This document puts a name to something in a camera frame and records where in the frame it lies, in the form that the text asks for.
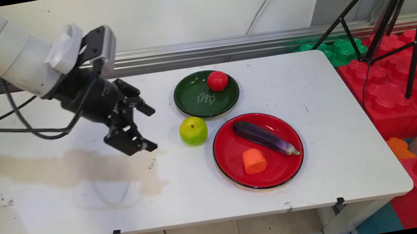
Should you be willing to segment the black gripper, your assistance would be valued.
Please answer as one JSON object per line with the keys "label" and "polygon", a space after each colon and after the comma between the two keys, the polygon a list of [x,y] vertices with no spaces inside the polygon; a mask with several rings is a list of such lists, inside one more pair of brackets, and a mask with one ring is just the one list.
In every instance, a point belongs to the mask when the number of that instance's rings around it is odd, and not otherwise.
{"label": "black gripper", "polygon": [[140,151],[158,149],[156,143],[140,134],[133,118],[133,109],[147,116],[156,112],[140,97],[140,93],[138,88],[120,78],[110,82],[95,75],[91,69],[78,68],[57,86],[54,99],[61,103],[63,109],[73,113],[82,104],[80,116],[108,126],[104,143],[133,156]]}

